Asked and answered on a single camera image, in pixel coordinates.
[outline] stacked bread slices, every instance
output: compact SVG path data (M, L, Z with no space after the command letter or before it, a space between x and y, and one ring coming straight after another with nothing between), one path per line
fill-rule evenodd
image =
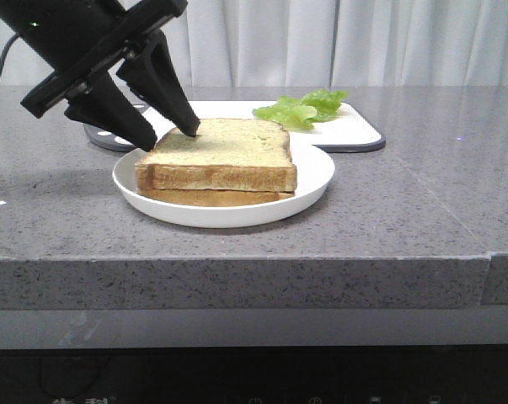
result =
M255 205L297 188L289 133L267 120L204 119L197 137L177 128L136 164L139 194L194 206Z

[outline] toast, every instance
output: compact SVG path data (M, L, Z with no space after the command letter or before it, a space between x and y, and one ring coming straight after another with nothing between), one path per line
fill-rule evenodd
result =
M291 160L289 133L281 125L266 120L217 118L201 120L195 138L177 128L168 132L136 163L136 180L140 194L160 200L171 195L191 200L194 195L170 190L198 191L198 201L203 198L201 190L226 190L240 193L204 194L207 201L220 197L234 203L239 195L240 200L246 201L249 195L263 200L260 194L251 193L265 193L265 198L272 201L281 199L280 194L292 196L297 187L297 168Z

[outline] gray countertop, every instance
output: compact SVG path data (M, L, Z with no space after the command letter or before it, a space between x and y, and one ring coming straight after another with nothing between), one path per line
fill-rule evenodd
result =
M221 230L134 210L111 179L122 154L89 143L66 104L34 119L29 90L0 87L0 310L508 305L508 88L347 88L387 146L331 154L302 213Z

